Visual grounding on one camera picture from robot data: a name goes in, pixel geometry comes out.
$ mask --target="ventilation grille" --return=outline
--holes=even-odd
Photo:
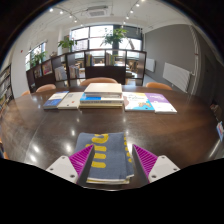
[[[108,7],[100,6],[88,8],[86,15],[88,18],[108,16]]]

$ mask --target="blue book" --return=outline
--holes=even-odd
[[[83,93],[82,97],[80,98],[80,104],[123,104],[123,102],[124,99],[122,95],[120,97],[88,97],[85,93]]]
[[[68,94],[69,91],[62,91],[53,94],[43,105],[44,109],[55,109],[58,104],[64,99],[64,97]]]

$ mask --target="green plant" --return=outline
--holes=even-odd
[[[31,60],[32,67],[35,65],[38,65],[40,61],[42,62],[44,60],[44,57],[46,57],[46,54],[47,54],[47,51],[35,54]]]
[[[111,33],[107,33],[105,36],[104,36],[104,40],[102,42],[102,44],[113,44],[113,43],[122,43],[123,39],[127,37],[125,36],[125,34],[127,33],[128,31],[125,30],[125,29],[115,29],[113,31],[113,34]]]
[[[62,47],[62,48],[69,48],[71,49],[71,47],[76,44],[77,45],[77,40],[69,40],[68,37],[66,37],[65,40],[61,40],[60,42],[58,42],[58,47]]]

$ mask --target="wall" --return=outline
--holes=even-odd
[[[11,48],[9,49],[8,54],[6,55],[2,65],[1,65],[1,69],[0,71],[3,71],[11,62],[12,62],[12,56],[14,53],[16,47],[16,42],[11,46]]]
[[[188,25],[170,25],[146,33],[145,50],[147,58],[156,61],[155,72],[146,69],[146,74],[157,82],[172,87],[172,84],[163,78],[165,62],[188,71],[194,71],[195,47]],[[194,80],[195,77],[191,76],[188,93],[192,91]]]
[[[216,64],[217,82],[215,86],[214,100],[222,109],[222,122],[224,123],[224,66],[218,61]]]
[[[201,72],[195,95],[201,97],[207,105],[210,105],[217,84],[217,60],[202,35],[197,30],[195,32],[200,45],[201,58]]]
[[[29,51],[28,38],[30,36],[30,29],[26,29],[16,40],[14,52],[12,55],[11,63],[12,63],[12,89],[14,97],[20,97],[21,94],[28,90],[27,78],[26,78],[26,70],[25,70],[25,57]],[[53,52],[57,52],[57,42],[58,42],[58,30],[50,31],[41,35],[35,43],[40,43],[43,40],[47,39],[46,51],[47,57],[49,59],[49,55]]]

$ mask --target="window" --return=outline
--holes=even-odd
[[[113,26],[92,26],[90,27],[90,37],[103,37],[107,33],[113,33]]]
[[[102,44],[105,34],[113,33],[113,26],[90,27],[89,49],[112,48],[111,44]]]
[[[112,34],[114,30],[114,25],[99,25],[79,28],[71,31],[71,38],[77,40],[77,45],[72,47],[72,51],[82,51],[82,50],[94,50],[94,49],[112,49],[111,44],[102,44],[105,34]],[[136,36],[131,39],[135,50],[141,50],[142,41]],[[132,50],[131,45],[128,40],[124,39],[123,43],[119,44],[120,49]],[[138,57],[138,53],[130,52],[130,57]],[[95,56],[102,56],[100,51],[95,52]]]
[[[72,31],[72,38],[74,38],[74,40],[81,40],[88,37],[89,37],[89,27]]]
[[[26,56],[25,59],[26,71],[30,69],[30,53]]]
[[[72,46],[72,51],[81,51],[88,49],[88,40],[77,41],[77,45]]]
[[[91,38],[89,41],[89,49],[112,48],[111,44],[102,44],[103,38]]]
[[[134,45],[134,50],[136,51],[140,51],[141,50],[141,45],[142,45],[142,41],[141,40],[137,40],[137,39],[131,39],[128,38],[132,41],[132,44]],[[122,43],[119,43],[119,48],[120,49],[127,49],[127,50],[132,50],[131,45],[129,43],[129,41],[127,39],[123,39]],[[127,52],[127,57],[128,58],[139,58],[139,53],[137,52]]]
[[[39,46],[35,47],[33,50],[31,50],[26,55],[26,58],[25,58],[26,71],[29,70],[31,67],[33,67],[31,61],[34,58],[34,55],[44,52],[45,48],[46,48],[46,43],[42,43]]]
[[[136,51],[141,50],[141,44],[142,44],[141,40],[131,39],[131,38],[128,38],[128,39],[130,39],[132,41],[132,43],[134,45],[134,48],[135,48],[134,50],[136,50]],[[120,49],[132,50],[131,45],[130,45],[130,43],[128,42],[127,39],[123,39],[123,42],[119,43],[119,48]]]

